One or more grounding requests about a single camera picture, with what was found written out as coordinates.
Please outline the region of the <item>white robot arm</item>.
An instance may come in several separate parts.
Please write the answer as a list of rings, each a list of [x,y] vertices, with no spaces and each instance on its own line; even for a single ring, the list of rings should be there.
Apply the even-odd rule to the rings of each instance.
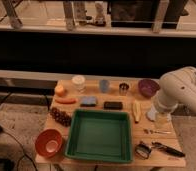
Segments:
[[[196,68],[183,67],[163,74],[159,79],[160,89],[153,98],[153,104],[146,116],[156,121],[163,114],[168,121],[179,103],[196,113]]]

